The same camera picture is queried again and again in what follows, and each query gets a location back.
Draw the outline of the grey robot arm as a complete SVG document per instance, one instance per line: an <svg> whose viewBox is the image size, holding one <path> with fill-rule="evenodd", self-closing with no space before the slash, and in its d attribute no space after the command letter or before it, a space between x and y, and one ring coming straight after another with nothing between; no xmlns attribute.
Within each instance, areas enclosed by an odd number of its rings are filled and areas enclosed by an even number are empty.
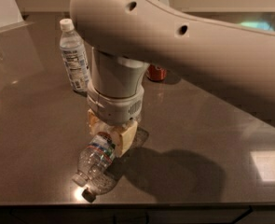
<svg viewBox="0 0 275 224"><path fill-rule="evenodd" d="M92 47L89 120L120 126L139 116L150 64L275 127L275 32L186 15L158 0L71 0Z"/></svg>

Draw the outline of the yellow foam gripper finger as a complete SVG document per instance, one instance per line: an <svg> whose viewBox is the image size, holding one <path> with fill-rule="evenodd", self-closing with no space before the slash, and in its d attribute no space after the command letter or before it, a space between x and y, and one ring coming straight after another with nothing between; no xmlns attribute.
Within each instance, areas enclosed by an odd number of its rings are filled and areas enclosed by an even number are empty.
<svg viewBox="0 0 275 224"><path fill-rule="evenodd" d="M112 128L110 135L116 145L117 157L122 157L129 150L137 133L137 128L138 122L136 120L129 120L121 126Z"/></svg>
<svg viewBox="0 0 275 224"><path fill-rule="evenodd" d="M91 135L96 135L97 133L111 133L111 127L102 120L98 119L91 109L88 110L88 125L89 133Z"/></svg>

